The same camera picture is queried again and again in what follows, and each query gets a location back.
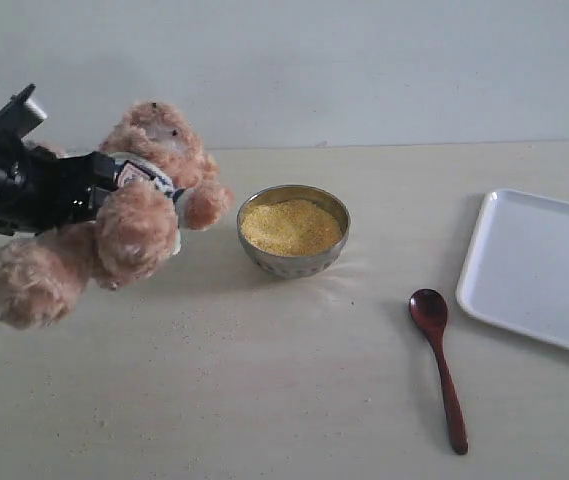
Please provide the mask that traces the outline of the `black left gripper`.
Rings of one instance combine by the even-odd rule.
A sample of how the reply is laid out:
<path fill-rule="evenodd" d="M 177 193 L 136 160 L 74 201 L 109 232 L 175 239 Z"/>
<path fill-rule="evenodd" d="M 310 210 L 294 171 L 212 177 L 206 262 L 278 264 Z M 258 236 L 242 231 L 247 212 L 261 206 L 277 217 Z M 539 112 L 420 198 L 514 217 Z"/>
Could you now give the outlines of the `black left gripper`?
<path fill-rule="evenodd" d="M 0 168 L 0 235 L 38 235 L 93 221 L 109 191 L 117 189 L 115 159 L 109 155 L 58 157 L 43 147 L 27 149 Z"/>

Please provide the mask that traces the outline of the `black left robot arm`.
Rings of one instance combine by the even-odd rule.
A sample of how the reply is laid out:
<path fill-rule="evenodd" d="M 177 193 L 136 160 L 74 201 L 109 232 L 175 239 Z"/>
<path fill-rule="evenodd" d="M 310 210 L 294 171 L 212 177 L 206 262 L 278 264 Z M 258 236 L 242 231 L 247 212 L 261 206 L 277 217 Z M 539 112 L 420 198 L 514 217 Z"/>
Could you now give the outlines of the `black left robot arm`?
<path fill-rule="evenodd" d="M 39 235 L 91 221 L 117 190 L 115 160 L 92 151 L 61 158 L 23 140 L 46 118 L 27 85 L 0 109 L 0 235 Z"/>

